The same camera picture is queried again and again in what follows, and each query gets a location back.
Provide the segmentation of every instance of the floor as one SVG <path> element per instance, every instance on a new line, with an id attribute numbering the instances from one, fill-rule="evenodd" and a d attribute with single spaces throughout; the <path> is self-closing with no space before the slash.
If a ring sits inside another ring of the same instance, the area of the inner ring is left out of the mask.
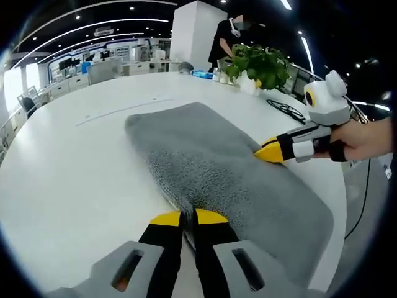
<path id="1" fill-rule="evenodd" d="M 354 165 L 354 170 L 350 173 L 345 171 L 346 234 L 353 229 L 360 217 L 365 197 L 367 173 L 368 161 Z M 381 217 L 387 199 L 387 190 L 388 180 L 383 169 L 383 163 L 378 158 L 372 159 L 363 216 L 357 228 L 345 240 L 341 260 L 328 290 L 328 297 L 331 297 L 344 284 L 360 263 Z"/>

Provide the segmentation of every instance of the gray towel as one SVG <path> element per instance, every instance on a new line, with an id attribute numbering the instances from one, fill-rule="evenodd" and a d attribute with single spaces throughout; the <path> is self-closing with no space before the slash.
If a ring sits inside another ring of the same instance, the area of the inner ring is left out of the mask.
<path id="1" fill-rule="evenodd" d="M 251 240 L 306 287 L 333 228 L 322 200 L 282 165 L 254 157 L 254 140 L 209 107 L 194 103 L 132 115 L 127 135 L 166 197 L 227 217 L 237 236 Z"/>

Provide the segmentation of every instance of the white pot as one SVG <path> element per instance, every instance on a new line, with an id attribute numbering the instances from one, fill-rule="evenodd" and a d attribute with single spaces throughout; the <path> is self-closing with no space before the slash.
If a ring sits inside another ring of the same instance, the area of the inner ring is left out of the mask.
<path id="1" fill-rule="evenodd" d="M 258 96 L 261 91 L 261 89 L 259 88 L 256 89 L 255 81 L 253 79 L 248 78 L 247 71 L 245 70 L 241 74 L 240 91 L 248 93 L 253 96 Z"/>

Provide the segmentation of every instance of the white pillar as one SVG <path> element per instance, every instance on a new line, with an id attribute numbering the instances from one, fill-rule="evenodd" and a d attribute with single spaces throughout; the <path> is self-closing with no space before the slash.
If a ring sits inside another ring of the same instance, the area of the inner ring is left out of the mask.
<path id="1" fill-rule="evenodd" d="M 22 76 L 22 90 L 25 93 L 27 91 L 26 65 L 20 68 L 20 74 Z"/>
<path id="2" fill-rule="evenodd" d="M 172 25 L 171 59 L 186 61 L 195 70 L 207 71 L 211 66 L 208 57 L 213 37 L 219 22 L 227 17 L 225 11 L 200 1 L 176 9 Z"/>
<path id="3" fill-rule="evenodd" d="M 6 105 L 6 97 L 4 96 L 4 85 L 3 82 L 1 82 L 0 83 L 0 127 L 2 127 L 4 123 L 6 123 L 8 117 L 9 117 L 9 113 Z"/>
<path id="4" fill-rule="evenodd" d="M 48 63 L 38 65 L 38 77 L 40 78 L 40 89 L 50 84 L 47 66 Z"/>

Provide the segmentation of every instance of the green leaves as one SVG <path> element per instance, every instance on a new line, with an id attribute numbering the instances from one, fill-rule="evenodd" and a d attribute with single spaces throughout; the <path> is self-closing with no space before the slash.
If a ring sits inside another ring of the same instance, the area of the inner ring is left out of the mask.
<path id="1" fill-rule="evenodd" d="M 233 62 L 226 67 L 226 74 L 233 81 L 246 70 L 249 79 L 260 80 L 261 89 L 274 89 L 283 86 L 290 75 L 289 62 L 284 55 L 274 48 L 264 50 L 260 46 L 233 46 Z"/>
<path id="2" fill-rule="evenodd" d="M 247 76 L 248 76 L 249 79 L 257 79 L 255 69 L 254 68 L 248 68 L 247 69 Z"/>
<path id="3" fill-rule="evenodd" d="M 241 75 L 241 72 L 239 71 L 238 67 L 235 65 L 228 66 L 225 72 L 230 79 L 233 78 L 237 79 Z"/>

